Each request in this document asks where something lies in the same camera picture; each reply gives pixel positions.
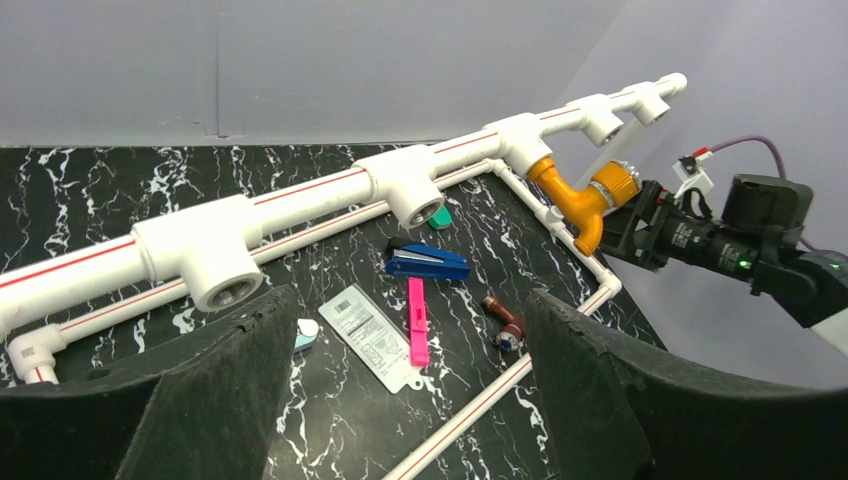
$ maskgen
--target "yellow valve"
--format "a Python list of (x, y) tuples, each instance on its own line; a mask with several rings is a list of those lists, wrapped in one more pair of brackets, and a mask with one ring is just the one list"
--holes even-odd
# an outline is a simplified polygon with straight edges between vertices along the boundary
[(586, 256), (594, 253), (601, 243), (604, 212), (624, 205), (642, 188), (636, 171), (626, 162), (616, 160), (598, 170), (589, 186), (579, 192), (559, 176), (551, 157), (533, 165), (527, 178), (539, 185), (565, 219), (580, 229), (574, 246)]

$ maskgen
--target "green object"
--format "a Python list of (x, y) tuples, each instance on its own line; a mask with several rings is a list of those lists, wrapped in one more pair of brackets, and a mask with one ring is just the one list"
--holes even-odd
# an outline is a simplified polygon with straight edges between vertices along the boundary
[(433, 214), (432, 217), (430, 217), (429, 220), (427, 220), (427, 223), (436, 230), (444, 230), (451, 224), (450, 212), (444, 205), (442, 205), (442, 208), (440, 208)]

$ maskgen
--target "orange tap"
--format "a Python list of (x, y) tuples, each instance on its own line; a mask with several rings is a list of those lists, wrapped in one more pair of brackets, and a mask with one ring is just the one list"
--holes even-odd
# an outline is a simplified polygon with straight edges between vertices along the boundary
[(565, 219), (580, 229), (574, 246), (586, 256), (594, 253), (601, 243), (604, 212), (624, 205), (641, 189), (636, 171), (626, 162), (616, 160), (598, 170), (589, 186), (579, 192), (559, 176), (551, 157), (533, 165), (527, 178), (539, 185)]

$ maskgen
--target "pink utility knife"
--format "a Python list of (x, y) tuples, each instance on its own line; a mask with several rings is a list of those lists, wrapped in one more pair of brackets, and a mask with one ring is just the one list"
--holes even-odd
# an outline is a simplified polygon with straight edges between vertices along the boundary
[(424, 280), (409, 277), (409, 358), (416, 366), (430, 363), (427, 346), (427, 307), (424, 304)]

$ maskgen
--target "marble surface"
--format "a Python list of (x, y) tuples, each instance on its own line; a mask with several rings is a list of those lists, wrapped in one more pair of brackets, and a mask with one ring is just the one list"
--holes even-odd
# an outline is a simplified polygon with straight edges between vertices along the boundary
[[(125, 234), (137, 220), (326, 175), (387, 148), (393, 147), (0, 150), (3, 270)], [(292, 284), (301, 316), (322, 325), (317, 344), (292, 360), (291, 397), (275, 422), (278, 436), (265, 478), (381, 478), (517, 358), (492, 345), (500, 327), (483, 313), (483, 297), (495, 294), (520, 314), (531, 288), (577, 305), (597, 286), (496, 177), (472, 179), (448, 189), (446, 197), (454, 218), (447, 230), (407, 233), (386, 215), (263, 267), (262, 291)], [(423, 390), (405, 388), (397, 395), (387, 392), (317, 311), (356, 283), (405, 328), (405, 280), (382, 267), (386, 241), (394, 235), (460, 253), (473, 267), (464, 282), (427, 282), (432, 362), (423, 372)], [(66, 321), (148, 288), (147, 282), (127, 287), (46, 321)], [(188, 299), (173, 302), (71, 345), (56, 355), (56, 372), (60, 380), (74, 378), (215, 318)], [(595, 318), (660, 345), (626, 292)], [(0, 382), (19, 383), (5, 354)], [(418, 478), (558, 478), (538, 400), (530, 374)]]

